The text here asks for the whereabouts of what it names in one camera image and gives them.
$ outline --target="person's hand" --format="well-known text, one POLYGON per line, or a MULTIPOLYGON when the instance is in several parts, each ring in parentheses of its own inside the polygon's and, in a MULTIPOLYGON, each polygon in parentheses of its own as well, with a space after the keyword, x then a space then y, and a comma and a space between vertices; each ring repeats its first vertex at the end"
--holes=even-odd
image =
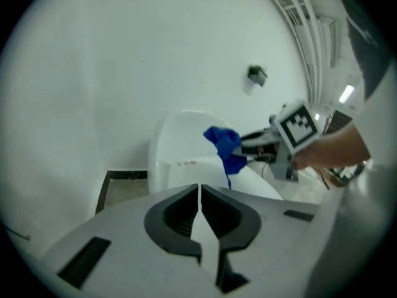
POLYGON ((309 166, 313 166, 313 161, 315 160, 316 154, 316 142, 312 143, 310 146, 299 151, 293 159, 293 168, 295 170, 302 170, 309 166))

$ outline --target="blue cloth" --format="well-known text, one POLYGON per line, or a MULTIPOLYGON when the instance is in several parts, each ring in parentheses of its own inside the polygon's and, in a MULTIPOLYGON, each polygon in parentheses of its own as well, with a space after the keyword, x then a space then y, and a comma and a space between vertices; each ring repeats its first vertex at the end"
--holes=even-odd
POLYGON ((230 189, 231 183, 229 174, 237 174, 247 165, 246 157, 232 155, 233 150, 240 146, 241 138, 234 130, 218 127, 210 127, 203 135, 206 139, 211 141, 218 150, 218 156, 222 159, 230 189))

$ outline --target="white wall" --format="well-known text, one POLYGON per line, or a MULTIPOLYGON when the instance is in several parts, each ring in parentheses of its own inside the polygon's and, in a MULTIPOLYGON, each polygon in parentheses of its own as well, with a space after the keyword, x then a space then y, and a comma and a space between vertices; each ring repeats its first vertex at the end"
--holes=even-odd
POLYGON ((295 40, 271 0, 84 0, 104 163, 146 168, 148 140, 169 112, 196 109, 244 133, 306 82, 295 40), (251 64, 269 79, 243 93, 251 64))
POLYGON ((244 133, 307 97, 270 0, 38 0, 3 55, 2 219, 35 256, 94 214, 106 169, 147 167, 168 112, 244 133), (247 96, 251 64, 269 79, 247 96))
POLYGON ((104 167, 92 122, 79 0, 39 0, 1 66, 1 212, 40 257, 94 215, 104 167))

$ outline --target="sticker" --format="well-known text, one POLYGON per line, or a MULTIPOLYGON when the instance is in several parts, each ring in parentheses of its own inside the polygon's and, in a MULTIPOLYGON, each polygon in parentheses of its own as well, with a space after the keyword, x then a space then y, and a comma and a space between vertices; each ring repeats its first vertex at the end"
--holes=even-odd
POLYGON ((178 162, 178 166, 195 166, 196 164, 197 162, 194 160, 178 162))

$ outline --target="white toilet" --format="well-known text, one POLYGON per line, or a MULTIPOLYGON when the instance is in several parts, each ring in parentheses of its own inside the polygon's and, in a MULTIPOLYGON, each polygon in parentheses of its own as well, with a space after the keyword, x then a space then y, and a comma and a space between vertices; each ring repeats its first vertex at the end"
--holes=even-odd
MULTIPOLYGON (((149 146, 150 193, 193 183, 228 187, 216 148, 203 136, 211 126, 229 127, 224 120, 199 111, 171 114, 159 124, 149 146)), ((247 166, 230 180, 233 190, 282 200, 247 166)))

